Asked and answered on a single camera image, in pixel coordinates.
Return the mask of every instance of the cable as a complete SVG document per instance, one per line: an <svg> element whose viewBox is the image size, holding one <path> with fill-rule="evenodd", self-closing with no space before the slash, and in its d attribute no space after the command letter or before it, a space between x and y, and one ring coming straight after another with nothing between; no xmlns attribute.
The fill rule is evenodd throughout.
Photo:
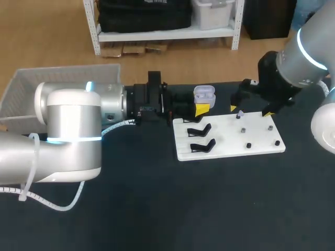
<svg viewBox="0 0 335 251"><path fill-rule="evenodd" d="M325 97L327 97L329 94L328 86L323 81L319 81L317 85L322 88L323 93L325 94Z"/></svg>
<svg viewBox="0 0 335 251"><path fill-rule="evenodd" d="M105 129L102 133L101 133L101 136L103 137L106 133L114 130L115 128L118 128L118 127L122 127L122 126L135 126L136 123L135 123L135 119L130 119L130 120L125 120L125 121L122 121L122 122L119 122L117 124L113 124L111 127L108 127L107 129Z"/></svg>
<svg viewBox="0 0 335 251"><path fill-rule="evenodd" d="M72 209L74 207L74 205L77 203L77 201L79 199L79 196L80 196L80 194L83 190L84 184L85 184L84 181L80 182L78 191L77 191L73 201L71 202L71 204L69 204L66 207L60 207L58 205L55 205L55 204L51 203L50 201L40 197L39 195L37 195L36 193L33 193L33 192L28 192L27 197L30 197L34 200L37 200L38 202L42 203L43 205L46 205L47 207L50 207L50 208L52 208L56 211L65 212L65 211L69 211L70 209ZM19 189L19 188L13 188L13 187L0 187L0 193L2 193L2 192L3 193L16 193L17 195L20 195L20 194L23 193L23 190Z"/></svg>
<svg viewBox="0 0 335 251"><path fill-rule="evenodd" d="M115 128L118 128L118 127L122 127L122 126L134 126L136 123L135 123L135 120L134 119L131 119L131 120L125 120L123 122L120 122L120 123L117 123L117 124L114 124L112 125L111 127L108 127L106 130L102 131L101 135L104 136L106 133L114 130ZM74 197L74 199L72 200L72 202L66 206L66 207L60 207L58 205L55 205L53 204L52 202L40 197L39 195L37 195L36 193L33 193L33 192L27 192L26 196L27 197L30 197L40 203L42 203L43 205L46 205L47 207L50 207L56 211L61 211L61 212L65 212L65 211L69 211L71 210L74 205L77 203L79 197L80 197L80 194L83 190L83 187L84 187L84 184L85 182L82 181L80 182L80 185L78 187L78 190L77 190L77 193ZM15 193L17 195L22 195L24 193L24 190L22 189L19 189L19 188L13 188L13 187L0 187L0 193Z"/></svg>

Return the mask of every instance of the white storage box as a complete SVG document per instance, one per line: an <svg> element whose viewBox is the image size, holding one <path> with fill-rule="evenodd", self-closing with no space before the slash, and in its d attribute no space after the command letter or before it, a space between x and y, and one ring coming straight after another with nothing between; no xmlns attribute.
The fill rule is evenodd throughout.
<svg viewBox="0 0 335 251"><path fill-rule="evenodd" d="M195 21L200 30L228 26L234 2L235 0L192 0Z"/></svg>
<svg viewBox="0 0 335 251"><path fill-rule="evenodd" d="M8 84L0 102L0 125L18 134L46 133L35 114L34 96L42 82L120 83L120 65L85 65L20 69Z"/></svg>

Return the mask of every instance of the white pegboard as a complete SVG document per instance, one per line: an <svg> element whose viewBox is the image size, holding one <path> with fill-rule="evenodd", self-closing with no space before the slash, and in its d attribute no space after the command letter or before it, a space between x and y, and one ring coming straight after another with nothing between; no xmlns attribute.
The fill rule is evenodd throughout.
<svg viewBox="0 0 335 251"><path fill-rule="evenodd" d="M206 137L188 136L188 128L203 130L209 123L211 130ZM262 117L261 112L245 113L240 119L236 114L208 116L200 123L183 123L183 119L175 119L173 130L179 161L282 153L286 149L271 116ZM207 145L211 139L215 139L216 145L209 153L191 152L190 144ZM280 141L279 146L275 145L276 141Z"/></svg>

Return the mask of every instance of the black table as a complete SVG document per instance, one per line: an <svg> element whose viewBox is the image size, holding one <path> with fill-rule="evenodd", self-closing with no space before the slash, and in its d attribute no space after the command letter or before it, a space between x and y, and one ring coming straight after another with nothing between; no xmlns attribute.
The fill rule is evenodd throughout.
<svg viewBox="0 0 335 251"><path fill-rule="evenodd" d="M237 86L214 85L212 115L229 113ZM192 90L193 86L170 86ZM0 195L0 249L335 250L335 156L313 139L320 87L273 116L286 152L178 162L165 123L123 127L103 139L102 172L69 212ZM265 103L251 99L246 112ZM66 205L78 184L34 184Z"/></svg>

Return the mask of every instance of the white shelf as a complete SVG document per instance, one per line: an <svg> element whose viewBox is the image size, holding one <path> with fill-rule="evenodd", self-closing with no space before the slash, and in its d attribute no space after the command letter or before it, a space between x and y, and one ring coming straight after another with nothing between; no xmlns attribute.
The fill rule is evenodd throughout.
<svg viewBox="0 0 335 251"><path fill-rule="evenodd" d="M215 30L200 30L198 26L179 30L152 31L139 33L116 33L101 32L100 25L95 25L94 0L83 0L88 27L90 29L92 44L96 55L101 54L101 42L118 41L148 41L148 40L170 40L170 39L192 39L192 38L221 38L232 37L232 50L237 50L240 40L244 0L236 0L234 7L235 21L231 20L227 28Z"/></svg>
<svg viewBox="0 0 335 251"><path fill-rule="evenodd" d="M194 25L189 28L179 30L165 30L137 33L116 33L101 32L99 42L117 42L117 41L146 41L146 40L169 40L169 39L191 39L191 38L220 38L232 37L234 29L231 26L215 30L200 30Z"/></svg>

